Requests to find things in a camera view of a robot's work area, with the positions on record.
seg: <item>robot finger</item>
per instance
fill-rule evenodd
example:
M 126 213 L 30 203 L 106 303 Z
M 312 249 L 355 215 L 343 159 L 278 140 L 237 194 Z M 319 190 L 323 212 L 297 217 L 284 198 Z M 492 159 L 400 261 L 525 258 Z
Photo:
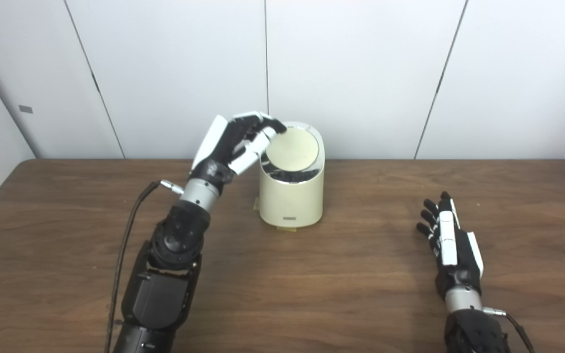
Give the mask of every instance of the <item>robot finger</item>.
M 426 207 L 427 210 L 431 212 L 431 214 L 433 214 L 435 218 L 439 217 L 439 209 L 437 208 L 437 205 L 433 201 L 429 199 L 425 199 L 424 206 Z
M 426 225 L 424 225 L 423 223 L 418 222 L 415 227 L 417 228 L 417 230 L 419 232 L 422 233 L 422 235 L 424 235 L 425 237 L 427 237 L 427 239 L 431 239 L 433 237 L 433 231 L 428 228 Z
M 428 210 L 422 210 L 422 212 L 420 212 L 420 215 L 426 222 L 429 223 L 431 228 L 435 228 L 437 226 L 437 219 Z

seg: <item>cable connector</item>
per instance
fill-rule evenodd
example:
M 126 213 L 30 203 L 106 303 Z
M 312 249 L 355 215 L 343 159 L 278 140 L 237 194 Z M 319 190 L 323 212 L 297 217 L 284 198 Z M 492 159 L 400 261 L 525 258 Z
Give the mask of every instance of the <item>cable connector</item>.
M 161 180 L 161 185 L 163 185 L 163 187 L 170 189 L 171 192 L 173 192 L 174 194 L 178 194 L 178 195 L 184 194 L 184 189 L 182 187 L 172 183 L 171 181 L 163 179 L 163 180 Z
M 492 316 L 507 316 L 507 312 L 504 310 L 489 308 L 488 306 L 483 307 L 483 312 Z

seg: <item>black robotic forearm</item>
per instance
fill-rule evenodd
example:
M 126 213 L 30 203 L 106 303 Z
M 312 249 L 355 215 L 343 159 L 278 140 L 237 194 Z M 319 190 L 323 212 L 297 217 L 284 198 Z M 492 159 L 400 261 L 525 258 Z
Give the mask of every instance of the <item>black robotic forearm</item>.
M 200 270 L 204 232 L 224 185 L 260 157 L 285 125 L 258 112 L 215 118 L 198 150 L 184 190 L 157 224 L 134 264 L 121 304 L 123 324 L 115 353 L 168 353 L 191 308 Z
M 115 353 L 168 353 L 191 307 L 209 213 L 179 200 L 135 260 L 121 304 Z

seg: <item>small label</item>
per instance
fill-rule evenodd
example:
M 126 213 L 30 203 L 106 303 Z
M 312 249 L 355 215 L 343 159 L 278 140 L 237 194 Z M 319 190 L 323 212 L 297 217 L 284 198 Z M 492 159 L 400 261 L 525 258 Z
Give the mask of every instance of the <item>small label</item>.
M 32 107 L 28 107 L 27 105 L 19 105 L 19 110 L 24 112 L 24 113 L 29 113 L 29 114 L 34 113 L 34 110 L 32 109 Z

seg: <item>panel seam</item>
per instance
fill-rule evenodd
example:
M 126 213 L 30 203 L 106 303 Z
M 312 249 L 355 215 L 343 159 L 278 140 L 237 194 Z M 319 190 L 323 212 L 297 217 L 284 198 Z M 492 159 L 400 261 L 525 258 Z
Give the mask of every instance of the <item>panel seam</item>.
M 95 73 L 93 72 L 93 68 L 91 67 L 90 62 L 88 61 L 88 56 L 87 56 L 86 50 L 84 49 L 84 45 L 82 44 L 82 40 L 80 38 L 80 33 L 78 32 L 78 27 L 76 26 L 76 22 L 74 21 L 74 17 L 71 15 L 71 10 L 69 9 L 69 4 L 67 3 L 67 0 L 63 0 L 63 2 L 65 3 L 65 7 L 67 8 L 67 13 L 69 14 L 69 19 L 71 20 L 71 24 L 74 26 L 74 30 L 76 31 L 76 37 L 78 38 L 78 43 L 80 43 L 82 53 L 84 54 L 84 58 L 87 62 L 88 69 L 90 70 L 91 78 L 93 79 L 93 82 L 95 83 L 95 87 L 97 88 L 97 93 L 99 94 L 99 98 L 102 100 L 103 110 L 106 112 L 106 116 L 108 117 L 108 122 L 110 123 L 110 127 L 112 128 L 112 133 L 115 135 L 115 139 L 117 140 L 117 145 L 119 146 L 119 150 L 121 151 L 121 155 L 125 159 L 126 154 L 124 153 L 123 147 L 121 147 L 121 141 L 119 141 L 119 136 L 117 135 L 117 130 L 115 130 L 115 125 L 112 123 L 112 118 L 110 117 L 110 113 L 108 112 L 108 107 L 106 107 L 106 102 L 103 100 L 103 94 L 102 94 L 101 90 L 99 89 L 99 85 L 98 85 L 97 80 L 95 78 Z
M 435 89 L 435 94 L 433 95 L 433 100 L 431 101 L 431 107 L 429 108 L 429 113 L 426 115 L 426 121 L 424 121 L 424 127 L 422 128 L 422 134 L 420 134 L 420 140 L 417 143 L 417 148 L 415 148 L 415 154 L 413 159 L 417 159 L 417 154 L 420 152 L 420 146 L 422 145 L 422 139 L 424 139 L 424 133 L 426 132 L 426 127 L 429 124 L 431 118 L 431 113 L 433 112 L 433 107 L 435 106 L 435 100 L 437 99 L 437 94 L 439 94 L 439 88 L 441 87 L 442 81 L 444 81 L 444 73 L 446 73 L 446 67 L 448 67 L 448 61 L 450 60 L 450 55 L 453 53 L 453 47 L 455 46 L 455 41 L 457 40 L 457 34 L 462 26 L 463 16 L 466 13 L 466 7 L 468 7 L 468 1 L 466 0 L 463 4 L 462 14 L 459 17 L 459 22 L 457 22 L 457 29 L 455 29 L 455 35 L 453 36 L 453 42 L 450 43 L 450 49 L 448 50 L 448 55 L 446 56 L 446 61 L 444 62 L 444 68 L 441 70 L 441 75 L 439 76 L 439 81 L 437 82 L 437 88 Z

